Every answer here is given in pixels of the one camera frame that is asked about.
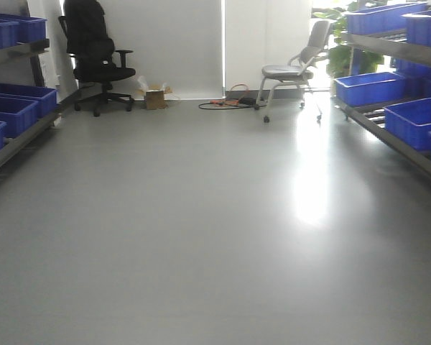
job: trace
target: gray folding chair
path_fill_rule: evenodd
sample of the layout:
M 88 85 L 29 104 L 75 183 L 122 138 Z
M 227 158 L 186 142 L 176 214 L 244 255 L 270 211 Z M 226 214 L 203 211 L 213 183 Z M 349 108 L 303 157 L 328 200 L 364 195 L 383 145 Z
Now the gray folding chair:
M 287 65 L 266 65 L 261 69 L 264 78 L 261 81 L 259 92 L 257 93 L 257 100 L 254 108 L 256 110 L 260 109 L 259 102 L 261 100 L 262 91 L 264 89 L 264 84 L 266 79 L 272 79 L 279 81 L 279 83 L 275 84 L 270 90 L 267 106 L 266 106 L 266 115 L 264 117 L 264 122 L 269 122 L 270 119 L 268 117 L 269 114 L 269 106 L 273 99 L 274 90 L 280 86 L 295 86 L 297 89 L 302 92 L 302 102 L 300 103 L 300 108 L 305 106 L 305 98 L 304 92 L 309 91 L 314 97 L 313 90 L 310 87 L 309 79 L 313 77 L 313 74 L 308 68 L 318 59 L 322 52 L 324 52 L 328 40 L 330 29 L 332 27 L 332 23 L 328 20 L 318 20 L 314 23 L 310 37 L 308 39 L 308 44 L 300 54 L 291 57 Z M 321 116 L 323 115 L 319 104 L 317 102 L 316 106 L 319 111 L 319 115 L 317 116 L 318 121 L 321 120 Z

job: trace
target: green plant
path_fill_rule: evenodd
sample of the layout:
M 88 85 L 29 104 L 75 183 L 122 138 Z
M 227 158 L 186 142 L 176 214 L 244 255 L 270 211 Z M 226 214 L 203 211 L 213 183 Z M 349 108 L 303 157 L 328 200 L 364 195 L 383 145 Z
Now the green plant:
M 366 1 L 366 6 L 386 5 L 386 1 Z M 329 49 L 329 63 L 326 67 L 327 73 L 332 78 L 347 76 L 351 63 L 351 48 L 342 44 L 342 32 L 346 31 L 348 23 L 345 13 L 358 9 L 358 2 L 353 1 L 345 8 L 335 7 L 313 13 L 315 17 L 333 20 L 333 39 L 335 47 Z M 383 63 L 383 55 L 374 52 L 363 51 L 361 54 L 361 66 L 359 73 L 372 73 L 377 65 Z

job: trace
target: metal shelf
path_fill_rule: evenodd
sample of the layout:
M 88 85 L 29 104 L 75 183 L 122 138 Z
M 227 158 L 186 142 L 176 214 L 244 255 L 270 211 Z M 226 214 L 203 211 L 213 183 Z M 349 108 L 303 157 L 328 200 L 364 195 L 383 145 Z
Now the metal shelf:
M 406 43 L 405 31 L 403 30 L 384 32 L 375 35 L 354 35 L 344 32 L 342 36 L 346 44 L 352 48 L 377 52 L 382 55 L 392 56 L 394 58 L 431 67 L 431 47 Z M 416 165 L 420 170 L 431 177 L 431 159 L 428 157 L 429 152 L 419 152 L 413 149 L 384 128 L 383 107 L 389 104 L 411 100 L 412 98 L 401 99 L 353 108 L 337 98 L 334 99 L 335 103 L 345 113 L 347 118 L 352 118 L 364 129 L 371 132 L 401 155 L 404 155 L 412 164 Z
M 45 48 L 49 46 L 50 41 L 46 39 L 1 49 L 0 65 L 23 58 L 29 58 L 32 61 L 37 55 L 46 52 Z M 29 144 L 38 134 L 42 133 L 48 127 L 51 127 L 54 121 L 60 116 L 62 109 L 63 106 L 59 105 L 54 111 L 39 119 L 36 124 L 32 125 L 17 138 L 10 139 L 10 141 L 0 149 L 0 167 L 23 147 Z
M 403 101 L 406 100 L 397 100 L 391 102 L 391 104 Z M 412 164 L 416 165 L 431 177 L 431 159 L 427 156 L 427 153 L 413 149 L 381 126 L 384 124 L 384 112 L 381 109 L 383 109 L 383 106 L 389 105 L 388 103 L 371 104 L 369 106 L 352 108 L 338 98 L 334 98 L 334 102 L 345 113 L 347 118 L 352 118 L 364 129 L 371 132 L 374 136 L 399 152 L 401 155 L 404 155 Z
M 22 58 L 37 56 L 46 52 L 45 48 L 49 46 L 50 40 L 46 39 L 0 49 L 0 65 Z
M 38 122 L 32 125 L 28 130 L 19 135 L 14 139 L 5 144 L 5 146 L 0 149 L 0 167 L 6 163 L 10 158 L 12 158 L 18 151 L 29 144 L 37 135 L 42 133 L 47 128 L 51 127 L 53 122 L 60 116 L 57 111 L 49 113 L 45 117 L 38 120 Z
M 344 32 L 342 38 L 347 45 L 357 49 L 369 50 L 431 67 L 431 47 L 406 43 L 398 38 L 399 36 L 402 37 L 403 33 L 403 31 L 398 31 L 363 36 Z

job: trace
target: floor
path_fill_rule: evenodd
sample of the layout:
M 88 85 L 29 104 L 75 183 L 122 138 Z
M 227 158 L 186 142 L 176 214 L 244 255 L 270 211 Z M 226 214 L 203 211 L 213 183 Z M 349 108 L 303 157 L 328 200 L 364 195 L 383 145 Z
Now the floor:
M 66 113 L 0 169 L 0 345 L 431 345 L 431 181 L 318 97 Z

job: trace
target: white wall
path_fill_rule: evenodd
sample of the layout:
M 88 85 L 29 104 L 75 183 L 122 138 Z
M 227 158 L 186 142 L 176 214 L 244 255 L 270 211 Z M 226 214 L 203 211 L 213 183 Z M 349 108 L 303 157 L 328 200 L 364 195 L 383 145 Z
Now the white wall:
M 128 65 L 149 83 L 168 82 L 181 98 L 222 95 L 221 0 L 98 1 L 116 47 L 134 51 Z M 116 90 L 138 86 L 130 78 Z
M 45 85 L 57 89 L 58 101 L 77 90 L 69 55 L 65 52 L 67 40 L 57 18 L 62 14 L 60 0 L 27 0 L 32 17 L 46 18 L 47 37 L 50 39 L 49 52 L 40 55 Z
M 226 0 L 226 88 L 258 89 L 261 67 L 286 63 L 307 43 L 312 0 Z

